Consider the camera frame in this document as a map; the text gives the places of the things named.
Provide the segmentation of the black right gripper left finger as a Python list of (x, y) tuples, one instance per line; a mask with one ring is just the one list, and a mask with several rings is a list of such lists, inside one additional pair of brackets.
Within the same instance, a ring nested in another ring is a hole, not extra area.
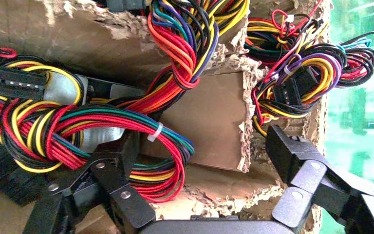
[(140, 133), (126, 130), (98, 145), (81, 168), (51, 181), (28, 218), (25, 234), (74, 234), (88, 212), (101, 205), (124, 234), (136, 234), (156, 220), (153, 208), (131, 186)]

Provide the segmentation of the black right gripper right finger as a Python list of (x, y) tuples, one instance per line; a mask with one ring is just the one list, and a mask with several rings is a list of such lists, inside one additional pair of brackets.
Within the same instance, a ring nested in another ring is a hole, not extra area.
[(308, 140), (271, 125), (266, 152), (287, 185), (273, 221), (299, 234), (314, 205), (325, 209), (347, 234), (374, 234), (374, 184), (333, 166)]

